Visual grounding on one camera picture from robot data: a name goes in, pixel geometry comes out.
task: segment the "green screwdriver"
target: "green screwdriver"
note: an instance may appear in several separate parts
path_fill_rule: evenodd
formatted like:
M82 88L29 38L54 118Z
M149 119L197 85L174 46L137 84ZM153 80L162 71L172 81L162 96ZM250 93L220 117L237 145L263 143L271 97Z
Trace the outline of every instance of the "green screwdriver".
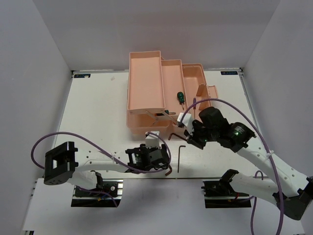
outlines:
M182 109L184 110L184 103L185 103L185 99L184 99L184 93L183 92L178 92L177 93L177 98L179 100L179 103L182 106Z

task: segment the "sticker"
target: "sticker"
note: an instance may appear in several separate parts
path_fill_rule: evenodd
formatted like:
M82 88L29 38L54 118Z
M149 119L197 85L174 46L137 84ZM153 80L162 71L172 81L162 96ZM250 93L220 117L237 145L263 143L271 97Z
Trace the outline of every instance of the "sticker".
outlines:
M238 75L237 71L221 71L221 75Z
M90 77L90 73L89 74L75 74L74 78L88 78Z

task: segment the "wall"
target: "wall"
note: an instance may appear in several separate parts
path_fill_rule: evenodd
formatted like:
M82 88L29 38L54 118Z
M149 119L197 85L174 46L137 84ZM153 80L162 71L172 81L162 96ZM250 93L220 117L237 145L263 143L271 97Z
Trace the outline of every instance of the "wall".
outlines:
M279 0L34 0L71 70L129 67L129 52L205 68L246 64Z
M281 1L245 76L263 133L294 168L313 175L313 1ZM302 219L313 235L313 206Z
M30 160L42 135L55 129L70 70L31 0L0 6L0 227L20 234L31 191L43 174ZM46 145L36 152L43 163Z

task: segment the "green handle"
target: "green handle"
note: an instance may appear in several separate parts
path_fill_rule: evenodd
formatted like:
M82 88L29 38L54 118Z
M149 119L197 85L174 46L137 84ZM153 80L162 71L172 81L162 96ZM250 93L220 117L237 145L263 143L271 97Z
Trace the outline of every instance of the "green handle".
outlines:
M184 93L183 92L178 92L177 93L177 98L178 98L180 104L183 104L185 102Z

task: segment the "screwdriver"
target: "screwdriver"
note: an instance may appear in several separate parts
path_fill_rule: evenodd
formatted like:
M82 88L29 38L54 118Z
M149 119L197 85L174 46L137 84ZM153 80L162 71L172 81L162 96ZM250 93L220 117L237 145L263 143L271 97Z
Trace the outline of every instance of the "screwdriver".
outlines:
M184 99L184 93L183 92L178 92L177 93L177 98L179 100L179 103L182 106L182 109L184 110L184 103L185 103L185 99Z
M194 106L194 119L196 119L196 105Z

